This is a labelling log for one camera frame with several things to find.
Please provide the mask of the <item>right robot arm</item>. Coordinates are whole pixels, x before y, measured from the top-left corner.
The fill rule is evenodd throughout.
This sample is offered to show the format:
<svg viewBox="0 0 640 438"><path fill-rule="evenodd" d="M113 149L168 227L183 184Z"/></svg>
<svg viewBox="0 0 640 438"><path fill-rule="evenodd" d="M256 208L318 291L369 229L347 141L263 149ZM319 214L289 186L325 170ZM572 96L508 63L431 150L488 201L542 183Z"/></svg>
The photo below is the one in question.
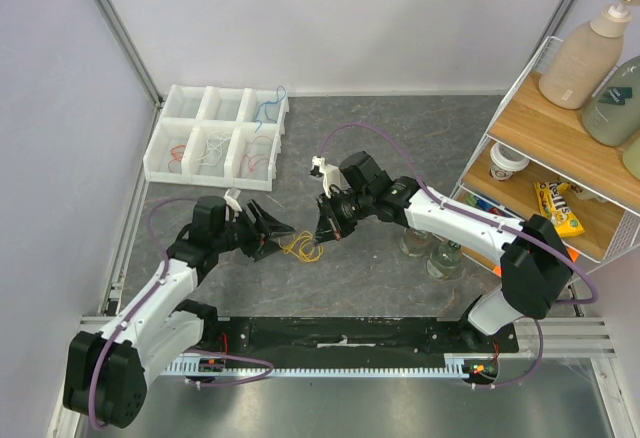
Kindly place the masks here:
<svg viewBox="0 0 640 438"><path fill-rule="evenodd" d="M318 243L341 240L369 217L448 238L500 268L501 283L482 295L458 326L458 339L477 352L494 334L523 317L545 318L572 275L572 259L553 224L534 214L527 220L499 216L452 201L414 178L391 179L361 151L340 165L312 160L322 181L317 198Z"/></svg>

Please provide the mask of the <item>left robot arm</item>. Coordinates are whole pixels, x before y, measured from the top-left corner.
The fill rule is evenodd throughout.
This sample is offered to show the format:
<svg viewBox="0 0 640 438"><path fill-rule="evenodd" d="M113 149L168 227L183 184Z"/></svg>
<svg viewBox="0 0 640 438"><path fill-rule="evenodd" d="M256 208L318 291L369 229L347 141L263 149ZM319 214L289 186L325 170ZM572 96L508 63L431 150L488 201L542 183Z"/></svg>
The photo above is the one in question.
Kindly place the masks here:
<svg viewBox="0 0 640 438"><path fill-rule="evenodd" d="M192 204L190 221L161 248L160 263L138 294L99 330L80 331L69 344L62 402L96 431L129 426L151 384L176 358L216 346L216 309L189 296L220 256L239 250L259 261L294 232L256 201L240 205L232 192Z"/></svg>

